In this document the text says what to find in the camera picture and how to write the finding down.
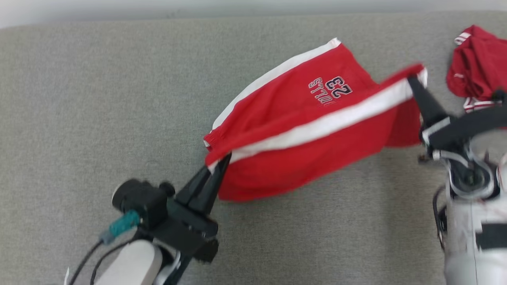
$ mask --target red athletic shorts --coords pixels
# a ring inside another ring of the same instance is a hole
[[[454,42],[458,47],[447,73],[447,86],[456,96],[489,102],[493,92],[507,90],[507,40],[472,25]]]
[[[232,152],[220,199],[281,194],[379,152],[419,143],[419,110],[407,81],[421,65],[376,84],[333,39],[248,85],[204,137],[205,163]]]

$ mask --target gray couch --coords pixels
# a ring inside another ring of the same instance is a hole
[[[423,62],[431,91],[461,112],[445,74],[454,38],[472,24],[507,38],[501,12],[0,30],[0,283],[62,284],[119,216],[119,183],[182,187],[203,164],[203,135],[245,86],[333,37],[377,82]],[[421,151],[386,149],[283,196],[217,202],[219,254],[193,262],[181,283],[443,284],[431,198],[445,173],[418,165]]]

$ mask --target folded red clothing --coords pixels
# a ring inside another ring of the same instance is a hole
[[[376,84],[337,39],[297,55],[242,91],[204,141],[213,170],[232,152],[219,197],[246,201],[290,191],[380,151],[419,143],[408,76]]]
[[[494,104],[493,93],[507,88],[507,40],[471,26],[454,42],[447,86],[456,95],[470,98],[467,111]]]

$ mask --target black cable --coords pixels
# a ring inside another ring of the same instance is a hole
[[[440,234],[442,233],[443,229],[442,229],[442,225],[440,224],[439,209],[437,206],[437,202],[438,202],[440,193],[442,193],[444,190],[445,190],[445,186],[440,186],[440,188],[437,190],[437,192],[433,196],[433,215],[435,216],[435,224],[437,225],[437,236],[439,237],[439,240],[440,240]],[[440,247],[442,248],[442,250],[445,249],[444,244],[442,243],[441,240],[440,240]]]
[[[81,270],[83,269],[83,267],[85,266],[86,262],[88,261],[88,259],[90,259],[90,256],[97,250],[97,248],[99,246],[102,245],[102,240],[98,241],[85,255],[85,257],[83,257],[83,259],[81,260],[81,263],[79,264],[78,268],[76,269],[76,271],[74,272],[74,275],[72,276],[72,279],[70,279],[70,282],[68,283],[68,285],[74,285],[74,282],[76,282],[76,279],[78,278],[78,275],[79,275],[79,272],[81,272]]]
[[[133,242],[133,240],[129,240],[129,241],[126,241],[124,243],[120,243],[117,246],[115,246],[114,248],[110,249],[108,252],[106,252],[103,256],[100,257],[100,259],[95,264],[95,267],[93,268],[92,277],[90,279],[90,285],[94,285],[95,284],[95,276],[97,275],[98,267],[100,266],[100,264],[102,263],[102,261],[104,261],[104,259],[106,257],[108,257],[110,254],[112,254],[113,252],[119,250],[120,248],[126,246],[127,244],[129,244],[131,242]]]

